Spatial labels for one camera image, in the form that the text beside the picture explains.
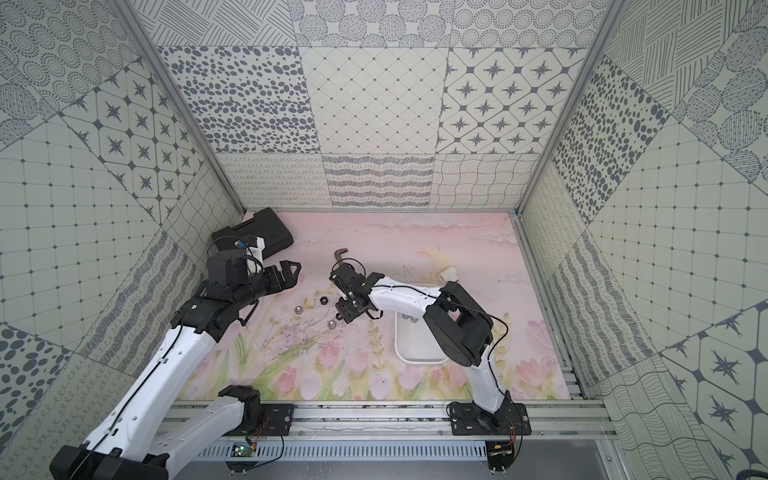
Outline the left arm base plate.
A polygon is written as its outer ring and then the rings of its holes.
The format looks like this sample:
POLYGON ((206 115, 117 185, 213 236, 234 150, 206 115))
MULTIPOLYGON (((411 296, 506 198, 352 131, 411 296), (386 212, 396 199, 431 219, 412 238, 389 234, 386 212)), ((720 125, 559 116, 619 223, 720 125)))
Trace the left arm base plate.
POLYGON ((296 405, 290 403, 246 404, 241 422, 225 436, 283 436, 290 434, 296 405))

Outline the white pipe elbow fitting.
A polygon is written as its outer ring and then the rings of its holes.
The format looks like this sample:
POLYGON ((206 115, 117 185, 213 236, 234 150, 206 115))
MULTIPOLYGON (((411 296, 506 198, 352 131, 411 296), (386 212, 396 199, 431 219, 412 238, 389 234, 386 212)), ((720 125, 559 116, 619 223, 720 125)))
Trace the white pipe elbow fitting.
POLYGON ((458 282, 458 271, 454 266, 449 266, 437 274, 437 278, 440 283, 446 284, 448 282, 458 282))

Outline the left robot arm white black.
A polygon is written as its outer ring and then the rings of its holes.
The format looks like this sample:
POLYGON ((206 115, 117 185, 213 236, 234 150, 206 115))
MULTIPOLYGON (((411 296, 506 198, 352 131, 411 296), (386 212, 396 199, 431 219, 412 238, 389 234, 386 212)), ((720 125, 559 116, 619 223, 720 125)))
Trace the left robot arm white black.
POLYGON ((229 385, 196 416, 164 436, 168 410, 198 365, 233 324, 244 326, 261 298, 298 283, 301 265, 262 261, 260 246, 240 243, 207 261, 208 274, 174 313, 157 352, 105 419, 78 446, 61 447, 49 470, 55 479, 172 479, 227 433, 246 439, 272 422, 250 385, 229 385))

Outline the rusty wrench jaw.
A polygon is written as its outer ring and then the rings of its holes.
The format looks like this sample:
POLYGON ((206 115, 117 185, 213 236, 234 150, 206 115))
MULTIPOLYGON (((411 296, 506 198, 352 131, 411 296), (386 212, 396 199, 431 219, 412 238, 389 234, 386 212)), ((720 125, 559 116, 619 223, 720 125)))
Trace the rusty wrench jaw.
POLYGON ((339 266, 345 262, 345 254, 348 252, 347 248, 341 248, 334 252, 334 258, 336 260, 334 266, 339 266))

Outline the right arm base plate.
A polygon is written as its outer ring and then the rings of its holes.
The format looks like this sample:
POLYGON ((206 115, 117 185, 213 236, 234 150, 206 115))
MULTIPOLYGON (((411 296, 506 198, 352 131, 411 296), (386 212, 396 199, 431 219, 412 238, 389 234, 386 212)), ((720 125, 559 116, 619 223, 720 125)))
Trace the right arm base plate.
POLYGON ((446 406, 454 436, 532 434, 526 406, 505 399, 495 413, 489 413, 474 402, 451 402, 446 406))

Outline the controller board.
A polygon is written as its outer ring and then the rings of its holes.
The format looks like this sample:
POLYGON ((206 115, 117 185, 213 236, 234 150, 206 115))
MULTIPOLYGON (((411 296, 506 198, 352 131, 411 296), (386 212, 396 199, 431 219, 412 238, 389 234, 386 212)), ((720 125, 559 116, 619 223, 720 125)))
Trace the controller board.
POLYGON ((257 466, 257 461, 253 457, 254 450, 247 444, 236 443, 232 446, 230 456, 225 462, 230 474, 245 475, 257 466))
POLYGON ((507 475, 507 470, 516 460, 516 450, 510 442, 489 441, 485 443, 487 467, 492 475, 507 475))

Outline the aluminium rail frame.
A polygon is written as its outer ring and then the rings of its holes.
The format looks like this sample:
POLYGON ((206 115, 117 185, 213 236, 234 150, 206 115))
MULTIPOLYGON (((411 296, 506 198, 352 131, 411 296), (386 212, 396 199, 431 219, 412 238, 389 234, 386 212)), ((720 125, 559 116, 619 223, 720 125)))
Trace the aluminium rail frame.
MULTIPOLYGON (((524 400, 524 440, 616 440, 598 400, 524 400)), ((297 401, 286 440, 438 440, 452 436, 446 401, 297 401)))

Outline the left controller board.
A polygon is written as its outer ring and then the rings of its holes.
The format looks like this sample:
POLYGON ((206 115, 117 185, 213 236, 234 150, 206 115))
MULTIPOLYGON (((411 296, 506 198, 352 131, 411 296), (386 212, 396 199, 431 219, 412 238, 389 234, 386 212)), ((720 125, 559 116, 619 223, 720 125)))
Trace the left controller board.
POLYGON ((245 475, 257 466, 257 461, 253 457, 254 450, 247 444, 236 443, 232 446, 230 456, 225 462, 230 474, 245 475))

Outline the black plastic tool case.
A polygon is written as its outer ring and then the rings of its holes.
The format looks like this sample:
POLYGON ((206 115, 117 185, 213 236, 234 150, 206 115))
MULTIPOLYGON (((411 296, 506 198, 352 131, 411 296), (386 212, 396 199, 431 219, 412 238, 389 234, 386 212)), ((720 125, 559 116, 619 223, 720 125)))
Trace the black plastic tool case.
POLYGON ((259 210, 240 224, 224 227, 211 234, 211 239, 219 251, 233 249, 237 240, 252 245, 250 237, 264 240, 264 258, 269 258, 294 243, 293 235, 272 208, 259 210))

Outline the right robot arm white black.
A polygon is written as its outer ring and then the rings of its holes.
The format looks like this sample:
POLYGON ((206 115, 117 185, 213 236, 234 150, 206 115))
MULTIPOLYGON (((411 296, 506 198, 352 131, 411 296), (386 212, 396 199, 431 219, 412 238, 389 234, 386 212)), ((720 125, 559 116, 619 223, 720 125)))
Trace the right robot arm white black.
POLYGON ((382 273, 364 275, 345 262, 332 268, 329 280, 341 294, 335 303, 349 324, 375 312, 395 312, 425 322, 447 358, 465 370, 478 416, 490 419, 509 402, 492 371, 490 348, 495 318, 485 312, 457 282, 439 288, 414 286, 382 273))

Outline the right controller board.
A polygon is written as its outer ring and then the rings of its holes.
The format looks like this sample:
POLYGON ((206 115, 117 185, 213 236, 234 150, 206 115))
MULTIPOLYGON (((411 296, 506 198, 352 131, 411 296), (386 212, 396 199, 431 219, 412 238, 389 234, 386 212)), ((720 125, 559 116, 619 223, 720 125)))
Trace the right controller board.
POLYGON ((516 450, 510 442, 489 441, 485 443, 487 467, 492 475, 507 475, 507 470, 516 460, 516 450))

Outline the white storage tray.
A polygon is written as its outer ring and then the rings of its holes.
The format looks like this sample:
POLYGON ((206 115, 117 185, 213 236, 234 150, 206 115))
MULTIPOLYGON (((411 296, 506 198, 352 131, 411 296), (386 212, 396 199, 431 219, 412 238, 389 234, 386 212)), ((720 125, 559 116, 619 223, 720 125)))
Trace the white storage tray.
POLYGON ((420 305, 395 314, 395 353, 408 364, 439 365, 448 360, 425 319, 420 305))

